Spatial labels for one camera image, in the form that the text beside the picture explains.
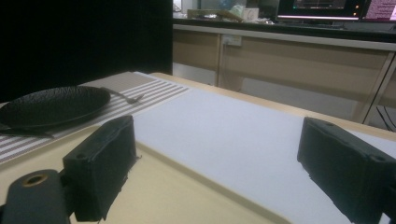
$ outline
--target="wall socket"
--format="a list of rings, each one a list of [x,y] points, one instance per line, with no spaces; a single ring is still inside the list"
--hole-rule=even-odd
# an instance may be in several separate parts
[[[242,46],[242,36],[241,35],[222,35],[222,44]]]

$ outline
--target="striped cloth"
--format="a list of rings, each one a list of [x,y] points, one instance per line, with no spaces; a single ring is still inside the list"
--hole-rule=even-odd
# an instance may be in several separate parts
[[[2,135],[0,136],[0,164],[5,161],[15,159],[20,155],[35,150],[36,148],[43,147],[44,145],[83,128],[92,125],[101,125],[108,120],[120,116],[142,113],[154,106],[172,100],[189,90],[190,89],[188,87],[184,87],[176,83],[154,79],[149,83],[122,92],[122,94],[128,97],[136,97],[139,94],[145,93],[145,96],[138,103],[129,105],[126,103],[125,99],[116,95],[111,95],[109,104],[107,104],[100,112],[99,116],[72,128],[63,128],[62,130],[53,130],[48,132],[54,136],[53,139]]]

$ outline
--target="black wire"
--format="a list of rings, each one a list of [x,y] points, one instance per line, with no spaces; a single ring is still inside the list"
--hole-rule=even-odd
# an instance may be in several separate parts
[[[388,113],[388,110],[387,110],[387,108],[386,108],[386,107],[384,107],[384,110],[385,110],[385,113],[387,113],[387,116],[388,116],[388,119],[389,119],[390,123],[393,125],[393,127],[395,127],[395,128],[396,128],[396,125],[393,123],[392,119],[390,118],[390,115],[389,115],[389,113]]]
[[[393,130],[388,125],[387,121],[384,119],[384,116],[382,115],[381,111],[379,111],[378,106],[376,107],[376,111],[378,111],[379,117],[381,117],[382,121],[384,121],[385,126],[387,126],[388,131],[393,132]]]

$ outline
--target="monitor screen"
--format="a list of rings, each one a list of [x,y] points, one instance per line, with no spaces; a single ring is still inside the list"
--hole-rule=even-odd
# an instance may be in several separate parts
[[[279,0],[277,19],[295,21],[358,21],[364,0]]]
[[[363,21],[396,23],[396,0],[371,0],[361,17]]]

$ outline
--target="black countertop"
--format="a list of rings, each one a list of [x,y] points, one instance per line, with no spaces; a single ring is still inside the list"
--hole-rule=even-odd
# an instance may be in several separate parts
[[[323,29],[311,27],[293,27],[287,24],[258,24],[231,21],[199,21],[173,19],[174,24],[204,26],[211,28],[233,29],[242,31],[276,33],[284,35],[306,35],[347,40],[360,40],[381,43],[396,43],[396,30],[372,31],[361,29]]]

